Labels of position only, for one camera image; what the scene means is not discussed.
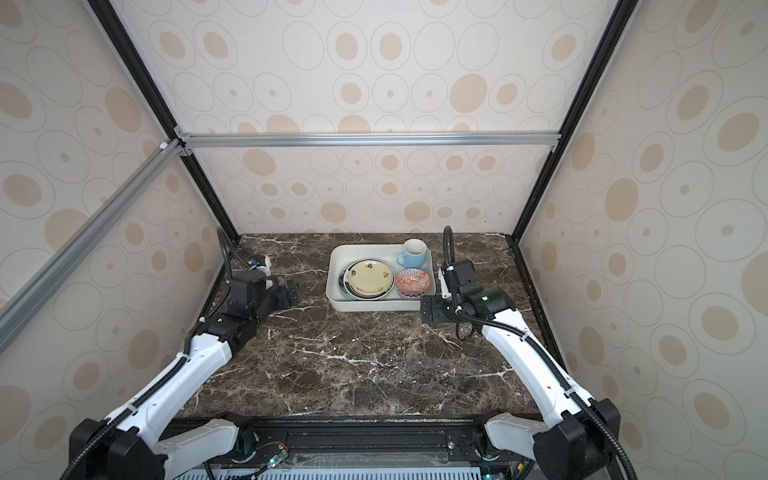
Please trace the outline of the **black corner frame post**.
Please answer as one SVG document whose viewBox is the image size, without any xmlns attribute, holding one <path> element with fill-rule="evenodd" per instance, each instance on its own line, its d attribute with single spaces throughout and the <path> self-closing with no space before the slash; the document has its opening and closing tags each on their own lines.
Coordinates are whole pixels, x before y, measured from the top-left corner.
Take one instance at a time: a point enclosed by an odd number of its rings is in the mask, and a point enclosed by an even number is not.
<svg viewBox="0 0 768 480">
<path fill-rule="evenodd" d="M 194 152 L 187 146 L 186 141 L 182 139 L 181 129 L 176 118 L 120 20 L 118 12 L 110 1 L 90 0 L 86 1 L 86 4 L 95 15 L 97 22 L 114 47 L 122 64 L 138 87 L 144 101 L 149 106 L 163 132 L 171 140 L 178 140 L 180 142 L 184 150 L 181 154 L 182 163 L 218 222 L 218 225 L 223 229 L 228 239 L 237 245 L 241 235 L 225 211 L 223 203 L 214 191 L 212 183 L 205 174 Z"/>
<path fill-rule="evenodd" d="M 638 3 L 638 0 L 620 0 L 616 3 L 559 130 L 560 139 L 548 154 L 515 229 L 506 236 L 510 247 L 517 246 L 522 240 Z"/>
</svg>

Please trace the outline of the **blue mug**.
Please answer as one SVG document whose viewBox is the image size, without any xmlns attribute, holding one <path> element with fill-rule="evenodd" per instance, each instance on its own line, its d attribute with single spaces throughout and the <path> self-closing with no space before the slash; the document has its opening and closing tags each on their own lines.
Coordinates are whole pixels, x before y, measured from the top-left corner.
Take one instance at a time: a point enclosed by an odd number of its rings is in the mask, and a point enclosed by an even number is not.
<svg viewBox="0 0 768 480">
<path fill-rule="evenodd" d="M 396 262 L 399 266 L 409 269 L 420 269 L 426 259 L 428 247 L 420 239 L 409 239 L 403 244 L 403 250 L 398 255 Z"/>
</svg>

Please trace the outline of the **aluminium rail left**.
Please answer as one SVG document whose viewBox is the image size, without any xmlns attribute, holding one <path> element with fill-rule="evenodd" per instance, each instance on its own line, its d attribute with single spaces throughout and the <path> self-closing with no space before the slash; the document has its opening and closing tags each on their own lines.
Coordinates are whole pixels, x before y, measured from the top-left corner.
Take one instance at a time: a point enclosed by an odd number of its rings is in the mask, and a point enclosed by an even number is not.
<svg viewBox="0 0 768 480">
<path fill-rule="evenodd" d="M 1 311 L 3 351 L 180 151 L 178 139 L 167 140 L 6 304 Z"/>
</svg>

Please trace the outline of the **aluminium rail back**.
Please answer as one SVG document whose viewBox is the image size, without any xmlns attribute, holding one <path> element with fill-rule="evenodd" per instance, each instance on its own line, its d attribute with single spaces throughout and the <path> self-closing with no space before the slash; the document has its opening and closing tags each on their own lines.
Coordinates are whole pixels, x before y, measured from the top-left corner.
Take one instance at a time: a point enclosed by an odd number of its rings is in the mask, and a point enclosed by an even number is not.
<svg viewBox="0 0 768 480">
<path fill-rule="evenodd" d="M 312 134 L 192 134 L 181 135 L 192 148 L 271 147 L 411 147 L 411 146 L 512 146 L 557 145 L 554 131 L 523 132 L 376 132 Z"/>
</svg>

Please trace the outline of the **black corner frame post left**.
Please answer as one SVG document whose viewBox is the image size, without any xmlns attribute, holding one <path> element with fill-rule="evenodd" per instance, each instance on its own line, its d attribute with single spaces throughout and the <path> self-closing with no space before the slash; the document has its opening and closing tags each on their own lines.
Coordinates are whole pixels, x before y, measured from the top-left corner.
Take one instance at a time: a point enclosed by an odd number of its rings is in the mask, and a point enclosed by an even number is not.
<svg viewBox="0 0 768 480">
<path fill-rule="evenodd" d="M 218 225 L 223 229 L 228 239 L 237 245 L 241 235 L 225 211 L 223 203 L 214 191 L 212 183 L 205 174 L 194 152 L 187 146 L 186 141 L 182 139 L 181 129 L 176 118 L 120 20 L 118 12 L 110 1 L 90 0 L 86 1 L 86 4 L 95 15 L 97 22 L 114 47 L 122 64 L 138 87 L 144 101 L 149 106 L 163 132 L 171 140 L 178 140 L 180 142 L 184 150 L 181 154 L 182 163 L 218 222 Z"/>
</svg>

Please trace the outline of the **aluminium rail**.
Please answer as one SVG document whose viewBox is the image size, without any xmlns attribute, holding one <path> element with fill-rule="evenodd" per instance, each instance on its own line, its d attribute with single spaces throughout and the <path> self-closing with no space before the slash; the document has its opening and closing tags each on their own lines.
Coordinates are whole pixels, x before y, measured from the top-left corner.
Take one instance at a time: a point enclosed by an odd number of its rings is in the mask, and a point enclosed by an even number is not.
<svg viewBox="0 0 768 480">
<path fill-rule="evenodd" d="M 554 131 L 523 132 L 376 132 L 312 134 L 192 134 L 181 135 L 192 148 L 271 147 L 411 147 L 411 146 L 512 146 L 557 145 Z"/>
<path fill-rule="evenodd" d="M 6 304 L 1 311 L 3 351 L 180 151 L 178 139 L 167 140 Z"/>
</svg>

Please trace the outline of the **black corner frame post right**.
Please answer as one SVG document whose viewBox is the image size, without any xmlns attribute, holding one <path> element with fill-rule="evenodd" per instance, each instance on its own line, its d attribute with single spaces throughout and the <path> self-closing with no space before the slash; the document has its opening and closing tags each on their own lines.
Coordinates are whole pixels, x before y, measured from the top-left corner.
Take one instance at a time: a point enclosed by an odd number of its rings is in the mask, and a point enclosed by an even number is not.
<svg viewBox="0 0 768 480">
<path fill-rule="evenodd" d="M 522 240 L 638 3 L 638 0 L 620 0 L 616 3 L 559 130 L 560 139 L 548 154 L 515 229 L 506 236 L 510 247 L 517 246 Z"/>
</svg>

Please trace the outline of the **red patterned bowl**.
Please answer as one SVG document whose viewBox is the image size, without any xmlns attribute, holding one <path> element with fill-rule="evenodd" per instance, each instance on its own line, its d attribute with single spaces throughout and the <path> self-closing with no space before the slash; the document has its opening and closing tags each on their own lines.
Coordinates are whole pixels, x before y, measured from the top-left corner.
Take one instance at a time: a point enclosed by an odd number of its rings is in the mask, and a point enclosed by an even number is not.
<svg viewBox="0 0 768 480">
<path fill-rule="evenodd" d="M 431 276 L 418 268 L 406 268 L 395 276 L 395 288 L 403 299 L 417 299 L 432 286 Z"/>
</svg>

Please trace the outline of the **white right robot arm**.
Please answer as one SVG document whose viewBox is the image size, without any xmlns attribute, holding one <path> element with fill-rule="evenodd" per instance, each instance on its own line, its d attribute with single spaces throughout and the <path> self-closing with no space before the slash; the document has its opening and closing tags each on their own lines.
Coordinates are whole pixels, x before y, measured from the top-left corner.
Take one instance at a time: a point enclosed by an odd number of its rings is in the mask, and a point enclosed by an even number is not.
<svg viewBox="0 0 768 480">
<path fill-rule="evenodd" d="M 609 400 L 597 401 L 555 361 L 528 328 L 511 299 L 497 287 L 459 297 L 421 299 L 426 323 L 468 324 L 501 353 L 531 394 L 542 419 L 500 413 L 483 424 L 493 450 L 535 461 L 548 479 L 585 479 L 616 461 L 626 479 L 637 472 L 619 442 L 621 416 Z"/>
</svg>

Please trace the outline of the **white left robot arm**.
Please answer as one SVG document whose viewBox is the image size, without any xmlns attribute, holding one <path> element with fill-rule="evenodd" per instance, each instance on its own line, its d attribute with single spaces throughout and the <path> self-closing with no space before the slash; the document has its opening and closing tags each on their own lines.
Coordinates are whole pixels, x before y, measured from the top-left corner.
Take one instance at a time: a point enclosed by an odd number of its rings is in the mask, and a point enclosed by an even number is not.
<svg viewBox="0 0 768 480">
<path fill-rule="evenodd" d="M 235 450 L 241 426 L 214 419 L 168 440 L 161 438 L 194 393 L 255 336 L 277 311 L 300 302 L 298 286 L 273 276 L 232 285 L 223 311 L 197 321 L 182 349 L 139 393 L 105 419 L 82 421 L 71 433 L 65 479 L 174 479 Z"/>
</svg>

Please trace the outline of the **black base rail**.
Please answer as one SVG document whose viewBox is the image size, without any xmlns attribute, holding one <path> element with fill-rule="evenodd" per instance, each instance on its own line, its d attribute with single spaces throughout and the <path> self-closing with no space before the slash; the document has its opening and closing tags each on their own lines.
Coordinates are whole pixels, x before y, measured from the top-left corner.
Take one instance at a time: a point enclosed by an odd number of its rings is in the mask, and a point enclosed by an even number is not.
<svg viewBox="0 0 768 480">
<path fill-rule="evenodd" d="M 471 417 L 243 417 L 245 439 L 179 479 L 538 479 L 534 461 L 494 453 Z"/>
</svg>

